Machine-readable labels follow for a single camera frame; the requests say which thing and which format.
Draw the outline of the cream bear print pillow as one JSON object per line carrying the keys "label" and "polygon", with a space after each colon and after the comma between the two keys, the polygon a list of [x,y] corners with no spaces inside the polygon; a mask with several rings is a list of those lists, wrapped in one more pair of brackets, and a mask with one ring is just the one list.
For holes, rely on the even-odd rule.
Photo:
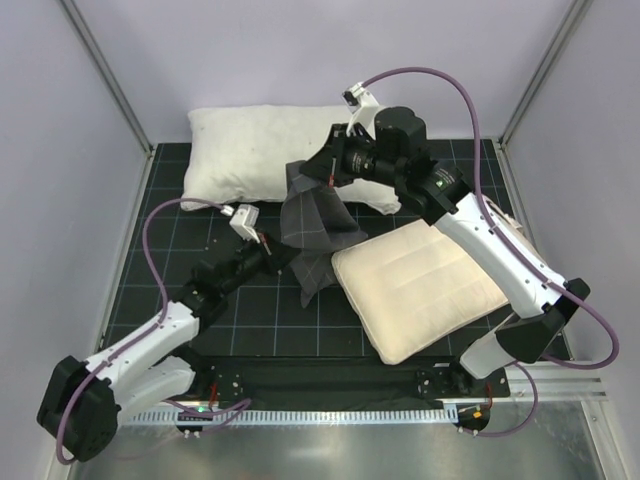
{"label": "cream bear print pillow", "polygon": [[331,264],[387,365],[508,304],[461,247],[421,219],[339,251]]}

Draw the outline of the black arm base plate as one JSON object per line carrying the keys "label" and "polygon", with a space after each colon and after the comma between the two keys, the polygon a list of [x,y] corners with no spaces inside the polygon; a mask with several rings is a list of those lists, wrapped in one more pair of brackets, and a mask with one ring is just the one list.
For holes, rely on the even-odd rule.
{"label": "black arm base plate", "polygon": [[222,406],[242,399],[254,410],[366,411],[433,408],[446,400],[506,399],[503,369],[474,380],[452,357],[412,357],[386,365],[374,357],[206,357],[191,393]]}

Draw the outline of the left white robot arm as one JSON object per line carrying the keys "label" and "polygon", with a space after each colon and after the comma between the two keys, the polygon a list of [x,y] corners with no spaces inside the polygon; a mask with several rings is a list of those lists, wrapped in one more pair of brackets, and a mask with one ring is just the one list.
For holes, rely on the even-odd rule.
{"label": "left white robot arm", "polygon": [[36,415],[66,462],[101,453],[120,425],[158,402],[208,395],[211,375],[188,344],[224,313],[228,298],[258,274],[275,276],[299,254],[266,232],[214,264],[200,261],[189,280],[149,321],[112,346],[54,367]]}

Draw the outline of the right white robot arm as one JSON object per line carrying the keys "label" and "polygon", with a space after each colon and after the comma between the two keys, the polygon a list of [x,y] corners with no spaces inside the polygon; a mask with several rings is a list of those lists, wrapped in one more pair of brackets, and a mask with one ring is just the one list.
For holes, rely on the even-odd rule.
{"label": "right white robot arm", "polygon": [[458,169],[431,159],[426,123],[413,110],[384,108],[373,127],[369,133],[359,123],[332,125],[300,171],[330,187],[364,179],[393,188],[404,208],[453,240],[505,294],[515,319],[474,341],[450,372],[452,388],[473,396],[494,371],[538,361],[591,289],[548,267],[540,276],[527,269],[538,258],[514,234],[499,230],[500,219],[480,207]]}

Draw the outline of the grey checked pillowcase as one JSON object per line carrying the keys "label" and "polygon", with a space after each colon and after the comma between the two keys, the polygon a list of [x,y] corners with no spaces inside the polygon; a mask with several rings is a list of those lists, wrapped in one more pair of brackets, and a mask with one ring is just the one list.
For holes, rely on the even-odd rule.
{"label": "grey checked pillowcase", "polygon": [[281,206],[281,242],[300,251],[290,267],[307,307],[315,295],[337,282],[335,253],[360,244],[368,235],[360,228],[337,191],[300,171],[303,163],[285,166],[287,194]]}

